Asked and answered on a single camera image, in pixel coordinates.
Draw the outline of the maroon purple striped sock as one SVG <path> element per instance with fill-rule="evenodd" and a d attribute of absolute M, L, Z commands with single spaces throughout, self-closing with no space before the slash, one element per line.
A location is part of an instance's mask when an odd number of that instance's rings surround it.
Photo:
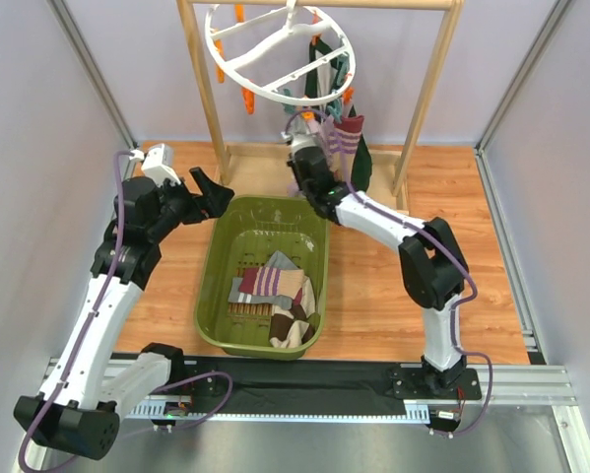
<path fill-rule="evenodd" d="M 351 114 L 340 121 L 329 116 L 323 123 L 323 138 L 330 153 L 330 168 L 339 179 L 349 177 L 354 186 L 361 186 L 367 175 L 367 154 L 362 132 L 364 116 Z"/>

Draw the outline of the dark green sock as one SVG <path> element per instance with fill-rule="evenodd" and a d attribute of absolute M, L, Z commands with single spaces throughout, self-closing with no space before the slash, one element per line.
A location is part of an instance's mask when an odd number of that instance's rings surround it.
<path fill-rule="evenodd" d="M 349 72 L 348 57 L 339 55 L 306 74 L 304 92 L 308 98 L 327 96 L 340 89 Z M 364 116 L 357 113 L 353 104 L 353 89 L 323 110 L 333 116 L 335 128 L 342 138 L 347 164 L 350 165 L 350 181 L 356 190 L 367 191 L 372 174 L 372 158 L 363 136 Z"/>

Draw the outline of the white round clip hanger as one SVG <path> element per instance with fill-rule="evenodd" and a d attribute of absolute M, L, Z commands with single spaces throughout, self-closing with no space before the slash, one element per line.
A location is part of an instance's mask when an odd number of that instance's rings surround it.
<path fill-rule="evenodd" d="M 204 41 L 220 77 L 267 101 L 321 106 L 341 98 L 356 75 L 355 52 L 339 24 L 320 8 L 299 6 L 295 1 L 253 12 L 241 22 L 224 5 L 212 5 L 205 15 Z M 308 98 L 306 74 L 342 54 L 349 65 L 343 86 L 326 97 Z M 285 97 L 283 88 L 294 96 Z"/>

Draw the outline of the grey striped sock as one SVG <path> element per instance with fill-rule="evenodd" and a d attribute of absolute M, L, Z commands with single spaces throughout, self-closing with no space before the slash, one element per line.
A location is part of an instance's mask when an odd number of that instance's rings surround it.
<path fill-rule="evenodd" d="M 278 307 L 290 310 L 293 305 L 293 299 L 286 296 L 257 296 L 243 293 L 240 289 L 242 279 L 236 277 L 232 279 L 229 291 L 228 302 L 231 304 L 272 304 Z"/>

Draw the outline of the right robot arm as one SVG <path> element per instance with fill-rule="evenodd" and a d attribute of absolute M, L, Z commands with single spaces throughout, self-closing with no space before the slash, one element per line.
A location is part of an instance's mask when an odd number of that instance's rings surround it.
<path fill-rule="evenodd" d="M 450 387 L 467 366 L 459 346 L 457 307 L 469 276 L 450 226 L 440 218 L 410 218 L 355 192 L 349 183 L 337 180 L 316 145 L 291 151 L 288 166 L 319 217 L 397 253 L 405 292 L 422 309 L 425 383 L 432 389 Z"/>

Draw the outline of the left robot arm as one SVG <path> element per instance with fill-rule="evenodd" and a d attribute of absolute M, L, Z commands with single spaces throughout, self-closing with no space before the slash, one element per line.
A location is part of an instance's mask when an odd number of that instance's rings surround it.
<path fill-rule="evenodd" d="M 161 260 L 161 242 L 179 225 L 221 217 L 234 196 L 199 168 L 200 191 L 146 176 L 116 180 L 116 217 L 98 247 L 76 325 L 38 394 L 21 396 L 14 417 L 25 430 L 19 465 L 29 472 L 30 443 L 93 460 L 113 446 L 121 421 L 151 394 L 194 382 L 181 349 L 152 342 L 111 381 L 103 376 L 127 316 Z"/>

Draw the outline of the orange clip left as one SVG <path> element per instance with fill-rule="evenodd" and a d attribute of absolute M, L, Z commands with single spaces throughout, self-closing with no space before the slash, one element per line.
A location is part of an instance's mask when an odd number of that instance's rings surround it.
<path fill-rule="evenodd" d="M 241 92 L 246 113 L 252 115 L 255 111 L 255 94 L 246 88 L 242 88 Z"/>

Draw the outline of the white sock on hanger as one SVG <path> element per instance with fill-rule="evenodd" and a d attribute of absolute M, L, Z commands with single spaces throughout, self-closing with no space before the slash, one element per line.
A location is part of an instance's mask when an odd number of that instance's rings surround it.
<path fill-rule="evenodd" d="M 317 69 L 317 90 L 320 97 L 328 96 L 334 89 L 335 70 L 330 62 Z"/>

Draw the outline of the green plastic basket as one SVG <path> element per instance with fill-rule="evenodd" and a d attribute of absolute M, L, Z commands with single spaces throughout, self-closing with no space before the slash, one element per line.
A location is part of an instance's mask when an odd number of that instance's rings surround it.
<path fill-rule="evenodd" d="M 305 200 L 233 199 L 207 251 L 197 332 L 229 355 L 301 358 L 323 328 L 328 256 L 329 224 Z"/>

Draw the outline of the brown beige patterned sock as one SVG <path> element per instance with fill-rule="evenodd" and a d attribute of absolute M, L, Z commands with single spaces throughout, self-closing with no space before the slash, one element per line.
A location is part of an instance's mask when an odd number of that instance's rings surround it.
<path fill-rule="evenodd" d="M 278 349 L 293 349 L 307 343 L 315 334 L 312 315 L 316 302 L 312 286 L 306 282 L 301 289 L 299 302 L 292 302 L 290 309 L 272 306 L 269 327 L 269 343 Z"/>

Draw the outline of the black cloth strip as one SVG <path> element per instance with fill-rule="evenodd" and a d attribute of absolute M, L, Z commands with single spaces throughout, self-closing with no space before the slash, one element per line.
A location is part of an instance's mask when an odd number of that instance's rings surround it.
<path fill-rule="evenodd" d="M 386 372 L 377 362 L 328 360 L 270 361 L 201 357 L 187 366 L 214 363 L 229 374 L 232 393 L 224 414 L 395 416 L 406 413 L 391 393 Z"/>

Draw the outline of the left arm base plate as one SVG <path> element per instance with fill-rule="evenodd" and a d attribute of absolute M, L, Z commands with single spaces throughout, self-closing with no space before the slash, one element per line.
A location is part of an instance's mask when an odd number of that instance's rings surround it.
<path fill-rule="evenodd" d="M 187 374 L 182 376 L 180 380 L 189 377 L 195 377 L 198 374 L 203 374 L 206 372 L 216 372 L 219 368 L 219 365 L 214 363 L 187 366 Z M 229 382 L 225 378 L 216 375 L 179 385 L 170 390 L 167 390 L 165 393 L 174 395 L 178 394 L 182 396 L 217 397 L 227 392 L 228 385 Z"/>

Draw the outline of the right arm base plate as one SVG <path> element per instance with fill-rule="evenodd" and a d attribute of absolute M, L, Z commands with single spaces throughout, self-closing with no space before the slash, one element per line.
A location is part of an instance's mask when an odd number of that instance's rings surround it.
<path fill-rule="evenodd" d="M 482 399 L 478 374 L 467 367 L 438 372 L 422 364 L 403 364 L 391 366 L 386 374 L 391 382 L 391 393 L 399 399 Z"/>

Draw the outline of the aluminium frame rail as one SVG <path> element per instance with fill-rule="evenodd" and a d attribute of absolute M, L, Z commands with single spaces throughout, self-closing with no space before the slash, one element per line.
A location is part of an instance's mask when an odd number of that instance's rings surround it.
<path fill-rule="evenodd" d="M 216 416 L 311 422 L 407 421 L 455 439 L 477 429 L 492 406 L 571 405 L 575 397 L 557 366 L 475 365 L 438 373 L 426 363 L 279 361 L 185 356 L 152 345 L 112 373 L 109 363 L 64 373 L 57 363 L 39 393 L 21 397 L 15 420 L 26 442 L 99 460 L 121 422 L 144 415 L 176 430 Z"/>

